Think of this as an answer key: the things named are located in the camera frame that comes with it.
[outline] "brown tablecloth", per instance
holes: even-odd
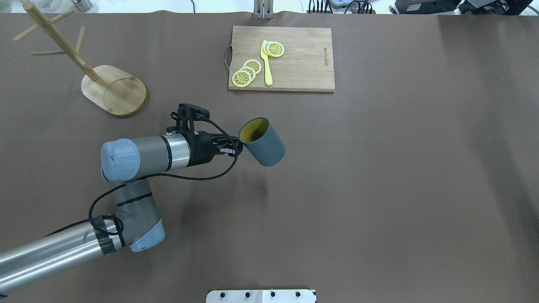
[[[0,15],[2,251],[84,219],[108,189],[101,145],[163,134],[179,103],[235,133],[268,117],[286,145],[208,182],[150,181],[167,237],[10,295],[12,302],[204,302],[208,290],[308,287],[319,302],[539,300],[539,18],[279,13],[76,14],[82,55],[150,99],[111,116],[33,24]],[[233,25],[331,27],[335,93],[227,89]],[[212,130],[207,125],[197,125]],[[229,157],[176,171],[209,176]],[[107,199],[95,211],[114,211]]]

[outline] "lemon slice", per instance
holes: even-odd
[[[260,63],[260,61],[255,60],[255,59],[245,61],[245,63],[243,63],[243,66],[244,67],[250,67],[250,68],[254,69],[255,74],[257,74],[257,75],[262,70],[262,64]]]
[[[277,41],[268,41],[264,45],[264,52],[271,57],[281,57],[285,53],[285,47]]]
[[[250,66],[244,66],[242,68],[239,69],[240,71],[248,71],[249,74],[251,75],[251,82],[254,80],[254,77],[257,76],[257,72],[254,70],[254,68],[250,67]]]
[[[232,83],[237,87],[245,87],[253,81],[253,77],[246,70],[239,70],[232,75]]]

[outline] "blue joint cap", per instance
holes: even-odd
[[[163,219],[154,225],[142,238],[131,244],[129,248],[133,252],[139,252],[154,247],[165,239],[165,229],[163,228]]]
[[[101,171],[108,181],[126,181],[136,176],[140,153],[129,139],[118,139],[101,147]]]

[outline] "wooden pole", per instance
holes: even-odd
[[[72,13],[75,12],[75,8],[70,8],[68,11],[66,12],[63,12],[59,15],[57,15],[56,17],[52,18],[50,20],[51,24],[54,24],[62,19],[64,19],[65,17],[71,15]],[[19,42],[21,41],[22,39],[26,38],[29,34],[33,33],[36,31],[36,29],[40,28],[41,26],[39,24],[34,24],[32,25],[30,28],[28,28],[27,30],[25,30],[24,32],[20,33],[17,37],[13,38],[13,40],[15,40],[15,42]]]
[[[84,32],[86,32],[86,26],[83,25],[80,28],[79,32],[79,39],[77,39],[77,45],[75,46],[75,49],[77,50],[77,53],[80,53],[80,47],[82,46],[82,38],[84,37]]]
[[[65,54],[64,51],[48,51],[48,52],[31,52],[32,56],[50,56],[52,54]]]
[[[79,68],[88,75],[92,81],[100,79],[99,75],[90,67],[88,63],[79,55],[77,50],[66,40],[66,38],[60,33],[60,31],[51,24],[51,22],[45,17],[45,15],[37,8],[32,2],[26,2],[23,4],[23,9],[30,15],[37,24],[39,24],[43,30],[60,46],[62,50],[68,55],[73,62],[75,62]]]

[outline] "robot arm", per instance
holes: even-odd
[[[237,157],[242,151],[237,137],[195,131],[195,121],[215,125],[203,108],[180,104],[171,116],[176,126],[167,128],[166,136],[119,139],[101,148],[103,177],[113,188],[121,185],[112,192],[115,214],[91,216],[91,222],[0,253],[0,299],[122,247],[139,252],[159,244],[165,233],[147,177],[205,164],[219,154]]]

